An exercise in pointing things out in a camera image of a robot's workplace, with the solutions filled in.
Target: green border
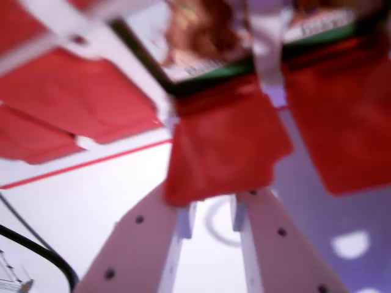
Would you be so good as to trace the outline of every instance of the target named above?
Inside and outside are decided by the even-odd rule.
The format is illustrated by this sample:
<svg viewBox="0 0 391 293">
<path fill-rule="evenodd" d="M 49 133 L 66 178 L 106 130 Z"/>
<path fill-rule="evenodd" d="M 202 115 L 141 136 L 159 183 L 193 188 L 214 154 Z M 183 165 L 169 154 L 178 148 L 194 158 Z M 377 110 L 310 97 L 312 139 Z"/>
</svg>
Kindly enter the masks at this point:
<svg viewBox="0 0 391 293">
<path fill-rule="evenodd" d="M 356 23 L 349 24 L 338 29 L 314 35 L 294 43 L 286 44 L 283 47 L 283 59 L 291 59 L 299 55 L 322 48 L 330 43 L 339 42 L 340 40 L 352 37 L 354 35 L 369 34 L 376 30 L 379 25 L 387 18 L 391 3 L 384 2 L 384 9 L 362 19 Z M 114 20 L 110 23 L 114 32 L 122 39 L 130 50 L 139 58 L 152 76 L 162 85 L 162 87 L 171 95 L 181 98 L 193 93 L 201 92 L 210 87 L 214 87 L 224 81 L 228 81 L 235 76 L 250 74 L 255 72 L 254 61 L 252 56 L 248 56 L 240 61 L 218 68 L 210 73 L 204 74 L 197 78 L 173 83 L 160 69 L 153 57 L 143 48 L 137 37 L 128 28 L 123 20 Z"/>
</svg>

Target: red fabric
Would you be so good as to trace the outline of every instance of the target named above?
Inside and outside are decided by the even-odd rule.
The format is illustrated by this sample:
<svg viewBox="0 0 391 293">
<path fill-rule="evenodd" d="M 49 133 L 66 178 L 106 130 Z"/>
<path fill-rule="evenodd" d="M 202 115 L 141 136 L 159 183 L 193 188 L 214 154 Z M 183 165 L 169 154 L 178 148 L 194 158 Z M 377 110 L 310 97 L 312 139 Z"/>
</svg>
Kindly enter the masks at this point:
<svg viewBox="0 0 391 293">
<path fill-rule="evenodd" d="M 0 96 L 11 108 L 98 143 L 161 127 L 150 100 L 113 64 L 59 49 L 3 76 Z"/>
<path fill-rule="evenodd" d="M 375 35 L 285 66 L 290 110 L 335 195 L 391 183 L 389 51 L 387 37 Z"/>
<path fill-rule="evenodd" d="M 178 104 L 166 200 L 174 206 L 270 185 L 290 140 L 255 76 Z"/>
<path fill-rule="evenodd" d="M 70 134 L 0 107 L 0 157 L 40 164 L 81 150 Z"/>
<path fill-rule="evenodd" d="M 0 54 L 44 32 L 45 27 L 28 14 L 17 0 L 0 1 Z"/>
</svg>

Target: black wire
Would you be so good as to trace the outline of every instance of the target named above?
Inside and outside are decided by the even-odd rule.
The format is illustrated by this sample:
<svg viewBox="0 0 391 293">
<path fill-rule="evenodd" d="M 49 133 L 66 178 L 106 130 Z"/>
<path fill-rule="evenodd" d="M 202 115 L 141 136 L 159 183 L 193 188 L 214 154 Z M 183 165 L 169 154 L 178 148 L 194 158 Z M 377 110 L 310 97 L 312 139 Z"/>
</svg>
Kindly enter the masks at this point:
<svg viewBox="0 0 391 293">
<path fill-rule="evenodd" d="M 33 228 L 31 228 L 31 226 L 24 220 L 24 218 L 22 218 L 22 216 L 13 208 L 13 206 L 1 193 L 0 201 L 5 204 L 9 211 L 22 223 L 22 225 L 47 249 L 2 225 L 0 225 L 0 235 L 30 249 L 58 267 L 69 282 L 70 292 L 73 292 L 76 285 L 79 283 L 79 277 L 72 269 L 72 267 L 63 258 L 61 258 L 61 256 L 53 249 L 52 246 L 50 246 Z"/>
<path fill-rule="evenodd" d="M 22 225 L 32 234 L 39 242 L 42 243 L 48 250 L 56 252 L 52 246 L 50 246 L 42 237 L 33 229 L 31 226 L 22 218 L 22 216 L 13 208 L 13 206 L 7 201 L 7 199 L 0 192 L 0 200 L 4 203 L 4 205 L 8 208 L 8 210 L 22 223 Z"/>
<path fill-rule="evenodd" d="M 7 227 L 4 227 L 3 225 L 0 225 L 0 235 L 30 249 L 31 251 L 35 252 L 36 254 L 42 256 L 43 258 L 54 264 L 67 278 L 69 282 L 70 292 L 73 292 L 73 290 L 75 290 L 77 283 L 79 283 L 79 278 L 75 271 L 70 267 L 70 265 L 66 261 L 64 261 L 57 253 L 51 250 L 47 250 L 41 245 L 36 244 L 34 241 L 31 241 L 30 239 L 8 229 Z"/>
</svg>

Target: light spot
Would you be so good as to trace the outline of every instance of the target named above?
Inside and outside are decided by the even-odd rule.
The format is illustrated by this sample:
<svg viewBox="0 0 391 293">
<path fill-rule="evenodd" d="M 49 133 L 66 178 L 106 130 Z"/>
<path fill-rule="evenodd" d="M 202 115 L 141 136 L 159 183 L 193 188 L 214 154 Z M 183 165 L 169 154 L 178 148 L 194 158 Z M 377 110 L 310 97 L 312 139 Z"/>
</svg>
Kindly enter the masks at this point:
<svg viewBox="0 0 391 293">
<path fill-rule="evenodd" d="M 365 231 L 337 236 L 331 240 L 334 252 L 343 259 L 355 259 L 368 251 L 370 239 Z"/>
<path fill-rule="evenodd" d="M 360 291 L 357 291 L 356 293 L 381 293 L 379 290 L 373 289 L 373 288 L 366 288 L 362 289 Z"/>
</svg>

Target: black screw hole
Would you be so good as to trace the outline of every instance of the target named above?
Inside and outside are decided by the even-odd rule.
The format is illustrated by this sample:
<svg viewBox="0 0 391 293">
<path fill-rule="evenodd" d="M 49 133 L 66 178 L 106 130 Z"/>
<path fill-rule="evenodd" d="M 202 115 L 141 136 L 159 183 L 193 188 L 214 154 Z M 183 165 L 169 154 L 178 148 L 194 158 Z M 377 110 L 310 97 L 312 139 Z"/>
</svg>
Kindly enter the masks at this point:
<svg viewBox="0 0 391 293">
<path fill-rule="evenodd" d="M 104 279 L 107 280 L 107 281 L 110 281 L 111 279 L 113 279 L 114 276 L 115 276 L 115 270 L 114 269 L 108 269 L 104 273 Z"/>
<path fill-rule="evenodd" d="M 285 237 L 287 235 L 287 231 L 284 229 L 284 228 L 279 228 L 277 230 L 277 233 L 282 236 L 282 237 Z"/>
<path fill-rule="evenodd" d="M 142 222 L 144 222 L 144 217 L 142 215 L 138 215 L 136 217 L 136 224 L 141 224 Z"/>
<path fill-rule="evenodd" d="M 319 293 L 328 293 L 329 290 L 327 289 L 327 287 L 325 285 L 319 285 L 318 292 Z"/>
<path fill-rule="evenodd" d="M 79 45 L 86 45 L 86 44 L 88 44 L 88 41 L 84 37 L 82 37 L 80 35 L 72 36 L 71 40 L 72 40 L 73 43 L 76 43 L 76 44 L 79 44 Z"/>
</svg>

